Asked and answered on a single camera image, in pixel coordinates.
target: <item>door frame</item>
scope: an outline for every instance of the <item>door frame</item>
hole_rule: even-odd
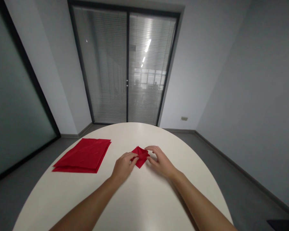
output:
[[[68,9],[70,12],[70,16],[71,16],[71,23],[72,23],[72,27],[73,27],[73,32],[74,32],[79,62],[80,62],[80,67],[81,67],[81,71],[83,74],[83,81],[84,81],[84,86],[85,86],[86,95],[87,95],[87,99],[88,99],[90,115],[91,115],[91,119],[92,119],[93,124],[109,125],[108,123],[95,123],[95,121],[94,121],[94,113],[93,113],[91,98],[90,98],[90,94],[89,94],[88,81],[87,81],[87,76],[86,76],[86,72],[85,72],[85,68],[84,68],[84,62],[83,62],[78,32],[77,32],[77,26],[76,26],[73,6],[80,6],[80,7],[86,7],[86,8],[91,8],[91,9],[121,11],[121,12],[127,13],[127,39],[126,39],[126,41],[127,41],[127,58],[126,58],[126,61],[127,61],[126,62],[126,74],[127,74],[126,80],[127,80],[127,83],[129,81],[128,76],[129,76],[129,15],[130,15],[130,13],[141,13],[141,14],[146,14],[146,15],[171,17],[171,18],[176,19],[176,26],[175,26],[175,30],[174,30],[174,34],[173,34],[172,45],[171,45],[171,49],[170,49],[170,53],[169,53],[169,59],[168,59],[167,68],[166,68],[165,82],[164,82],[164,87],[163,87],[162,96],[161,96],[161,102],[160,102],[158,114],[157,114],[156,126],[158,126],[158,121],[160,119],[160,114],[161,114],[161,110],[162,110],[162,103],[163,103],[165,90],[166,90],[166,83],[168,80],[170,63],[172,60],[172,55],[173,55],[173,50],[174,50],[174,44],[175,44],[175,41],[177,38],[177,32],[178,32],[178,26],[179,26],[179,20],[180,20],[181,13],[160,11],[160,10],[151,10],[151,9],[138,8],[138,7],[129,7],[129,6],[96,3],[96,2],[88,2],[88,1],[78,1],[78,0],[67,0],[67,3],[68,3]],[[126,87],[126,122],[128,122],[128,84]]]

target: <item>frosted glass panel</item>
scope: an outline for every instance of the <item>frosted glass panel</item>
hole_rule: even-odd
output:
[[[0,173],[55,137],[0,15]]]

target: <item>red napkin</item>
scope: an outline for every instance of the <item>red napkin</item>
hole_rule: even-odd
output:
[[[139,146],[137,146],[132,152],[138,154],[139,160],[136,162],[138,168],[141,168],[141,166],[146,162],[147,157],[150,156],[147,150],[144,150]]]
[[[54,164],[52,171],[97,173],[110,144],[110,140],[81,139]]]

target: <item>forearm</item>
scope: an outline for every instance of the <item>forearm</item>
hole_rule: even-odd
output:
[[[236,230],[228,219],[180,171],[171,177],[200,231]]]
[[[108,178],[96,191],[66,214],[52,229],[92,230],[120,184]]]

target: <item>gray floor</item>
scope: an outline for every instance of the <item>gray floor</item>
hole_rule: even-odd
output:
[[[94,125],[85,133],[103,127]],[[289,219],[289,214],[263,194],[236,168],[194,133],[173,132],[204,161],[217,181],[238,230],[273,230],[267,219]],[[12,230],[31,190],[49,165],[76,138],[60,138],[0,181],[0,230]]]

